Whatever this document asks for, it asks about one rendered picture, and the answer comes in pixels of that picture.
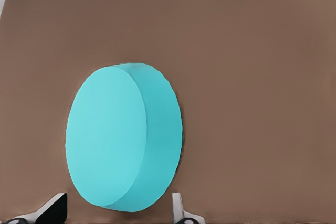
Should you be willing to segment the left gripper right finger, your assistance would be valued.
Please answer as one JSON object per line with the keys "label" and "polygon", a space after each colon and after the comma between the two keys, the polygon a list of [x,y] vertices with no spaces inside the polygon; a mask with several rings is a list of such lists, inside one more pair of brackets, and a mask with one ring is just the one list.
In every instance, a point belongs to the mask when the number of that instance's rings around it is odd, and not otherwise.
{"label": "left gripper right finger", "polygon": [[180,193],[172,193],[172,224],[205,224],[199,215],[184,210]]}

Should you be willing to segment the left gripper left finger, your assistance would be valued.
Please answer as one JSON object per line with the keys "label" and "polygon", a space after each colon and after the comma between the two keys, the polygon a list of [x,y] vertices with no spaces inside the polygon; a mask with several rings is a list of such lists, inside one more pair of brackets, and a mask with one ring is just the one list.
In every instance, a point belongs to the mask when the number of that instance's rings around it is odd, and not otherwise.
{"label": "left gripper left finger", "polygon": [[67,193],[57,193],[35,212],[14,217],[5,224],[65,224],[67,202]]}

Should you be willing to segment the blue plate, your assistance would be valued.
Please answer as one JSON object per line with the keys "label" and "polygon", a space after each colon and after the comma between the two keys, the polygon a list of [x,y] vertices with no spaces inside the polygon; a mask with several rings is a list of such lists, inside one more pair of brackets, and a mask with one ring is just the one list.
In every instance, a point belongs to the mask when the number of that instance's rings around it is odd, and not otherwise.
{"label": "blue plate", "polygon": [[181,110],[168,80],[144,63],[93,72],[68,116],[71,180],[89,203],[137,212],[169,187],[183,144]]}

